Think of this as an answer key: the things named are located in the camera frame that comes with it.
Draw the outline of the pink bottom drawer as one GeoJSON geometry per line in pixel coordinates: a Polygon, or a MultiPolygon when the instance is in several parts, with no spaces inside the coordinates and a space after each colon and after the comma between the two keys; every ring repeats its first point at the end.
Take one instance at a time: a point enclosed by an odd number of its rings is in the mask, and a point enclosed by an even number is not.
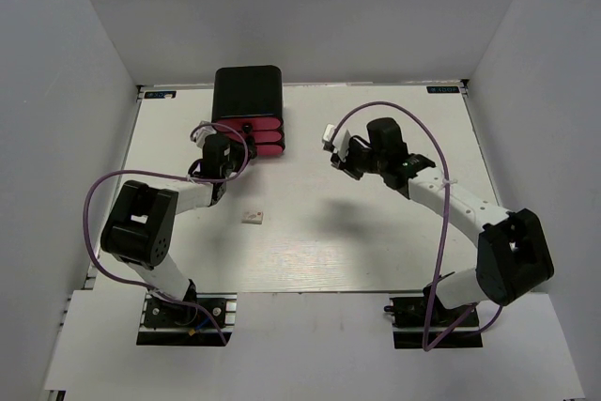
{"type": "Polygon", "coordinates": [[[275,157],[281,155],[285,148],[279,143],[264,143],[255,146],[258,157],[275,157]]]}

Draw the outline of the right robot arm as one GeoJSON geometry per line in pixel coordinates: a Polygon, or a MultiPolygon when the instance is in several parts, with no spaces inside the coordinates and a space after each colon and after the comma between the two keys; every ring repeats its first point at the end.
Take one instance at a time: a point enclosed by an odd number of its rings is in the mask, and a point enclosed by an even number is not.
{"type": "Polygon", "coordinates": [[[322,143],[331,153],[332,166],[356,180],[378,175],[408,200],[447,214],[450,224],[476,248],[474,267],[443,276],[436,293],[425,299],[425,316],[431,322],[446,324],[458,307],[481,301],[507,306],[554,275],[534,212],[491,205],[449,181],[433,161],[408,151],[399,125],[389,117],[370,121],[366,129],[367,138],[361,138],[345,128],[326,127],[322,143]]]}

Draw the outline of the left blue table label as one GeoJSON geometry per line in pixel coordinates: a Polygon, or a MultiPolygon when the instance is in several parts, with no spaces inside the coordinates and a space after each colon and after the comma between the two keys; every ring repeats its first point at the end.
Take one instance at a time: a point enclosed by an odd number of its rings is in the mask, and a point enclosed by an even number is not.
{"type": "Polygon", "coordinates": [[[162,100],[162,99],[174,99],[177,95],[175,90],[166,91],[147,91],[144,94],[144,99],[149,100],[162,100]]]}

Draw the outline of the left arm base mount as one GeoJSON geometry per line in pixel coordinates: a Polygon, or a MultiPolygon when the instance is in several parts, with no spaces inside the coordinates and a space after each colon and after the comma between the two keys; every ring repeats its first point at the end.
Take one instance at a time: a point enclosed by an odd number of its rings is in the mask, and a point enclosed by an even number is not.
{"type": "Polygon", "coordinates": [[[235,326],[236,294],[198,294],[197,302],[215,319],[223,338],[208,316],[146,295],[137,333],[137,346],[224,347],[235,326]]]}

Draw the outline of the blue table label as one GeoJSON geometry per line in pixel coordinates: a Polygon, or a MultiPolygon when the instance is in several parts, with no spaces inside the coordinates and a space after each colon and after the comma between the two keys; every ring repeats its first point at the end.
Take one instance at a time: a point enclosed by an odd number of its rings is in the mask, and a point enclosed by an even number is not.
{"type": "Polygon", "coordinates": [[[452,85],[429,85],[426,90],[429,94],[458,94],[460,92],[458,86],[452,85]]]}
{"type": "Polygon", "coordinates": [[[174,99],[177,95],[175,90],[166,91],[147,91],[144,94],[144,99],[149,100],[162,100],[162,99],[174,99]]]}

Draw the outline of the right blue table label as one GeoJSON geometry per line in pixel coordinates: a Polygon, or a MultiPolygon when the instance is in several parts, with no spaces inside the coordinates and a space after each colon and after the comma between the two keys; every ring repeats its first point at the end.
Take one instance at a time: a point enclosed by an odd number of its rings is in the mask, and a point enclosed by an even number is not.
{"type": "Polygon", "coordinates": [[[458,86],[452,85],[429,85],[426,90],[429,94],[458,94],[460,92],[458,86]]]}

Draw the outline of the black drawer cabinet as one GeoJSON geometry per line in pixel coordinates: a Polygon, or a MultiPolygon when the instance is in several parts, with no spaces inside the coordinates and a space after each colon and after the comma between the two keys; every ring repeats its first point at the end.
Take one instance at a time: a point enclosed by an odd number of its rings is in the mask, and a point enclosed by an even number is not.
{"type": "MultiPolygon", "coordinates": [[[[283,117],[283,79],[281,70],[273,65],[221,68],[216,71],[213,89],[211,122],[217,131],[236,131],[225,126],[221,130],[218,120],[239,117],[278,117],[282,120],[280,131],[284,138],[278,142],[285,148],[283,117]]],[[[237,131],[243,137],[252,131],[237,131]]]]}

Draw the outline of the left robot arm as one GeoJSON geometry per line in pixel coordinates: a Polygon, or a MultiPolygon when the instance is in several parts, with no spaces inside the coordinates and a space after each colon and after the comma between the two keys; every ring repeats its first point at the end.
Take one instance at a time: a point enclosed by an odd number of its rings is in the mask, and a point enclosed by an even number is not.
{"type": "Polygon", "coordinates": [[[195,285],[169,255],[179,214],[216,205],[226,181],[237,177],[257,156],[253,137],[224,131],[211,123],[193,131],[201,149],[184,177],[169,177],[157,188],[139,180],[125,181],[100,236],[100,247],[134,270],[148,292],[167,301],[166,314],[187,325],[198,314],[195,285]]]}

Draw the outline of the pink drawer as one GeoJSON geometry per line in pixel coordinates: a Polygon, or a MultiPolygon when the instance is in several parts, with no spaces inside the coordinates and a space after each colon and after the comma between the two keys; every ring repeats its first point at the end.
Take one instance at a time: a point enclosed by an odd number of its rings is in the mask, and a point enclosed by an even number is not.
{"type": "Polygon", "coordinates": [[[264,143],[255,146],[258,157],[275,157],[281,155],[285,148],[279,143],[264,143]]]}
{"type": "Polygon", "coordinates": [[[282,126],[282,120],[278,117],[239,117],[218,120],[216,124],[221,130],[225,126],[236,131],[275,131],[282,126]]]}
{"type": "Polygon", "coordinates": [[[253,131],[246,136],[246,141],[255,146],[264,146],[280,142],[284,138],[280,131],[253,131]]]}

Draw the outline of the pink top drawer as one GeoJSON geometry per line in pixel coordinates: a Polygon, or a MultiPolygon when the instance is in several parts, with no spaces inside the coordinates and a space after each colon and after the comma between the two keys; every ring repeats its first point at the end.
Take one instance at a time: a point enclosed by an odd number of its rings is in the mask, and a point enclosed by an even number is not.
{"type": "Polygon", "coordinates": [[[275,131],[282,126],[282,120],[278,117],[239,117],[218,120],[216,124],[221,130],[225,126],[236,131],[275,131]]]}

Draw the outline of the white staples box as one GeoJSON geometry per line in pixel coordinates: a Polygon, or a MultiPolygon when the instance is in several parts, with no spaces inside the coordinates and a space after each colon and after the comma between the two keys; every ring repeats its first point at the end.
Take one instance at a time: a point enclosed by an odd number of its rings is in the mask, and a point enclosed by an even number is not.
{"type": "Polygon", "coordinates": [[[243,224],[262,224],[264,214],[261,210],[246,210],[242,213],[241,222],[243,224]]]}

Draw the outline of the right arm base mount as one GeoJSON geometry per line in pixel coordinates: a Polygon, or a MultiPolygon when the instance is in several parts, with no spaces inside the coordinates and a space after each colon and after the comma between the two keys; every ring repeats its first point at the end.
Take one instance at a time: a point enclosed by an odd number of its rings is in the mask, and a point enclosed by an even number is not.
{"type": "MultiPolygon", "coordinates": [[[[392,322],[393,346],[395,349],[422,349],[427,299],[425,296],[400,296],[389,298],[383,307],[384,315],[392,322]]],[[[427,342],[434,341],[468,309],[460,306],[445,309],[435,302],[427,342]]],[[[481,348],[483,340],[479,333],[480,320],[475,310],[449,334],[436,348],[460,349],[481,348]]]]}

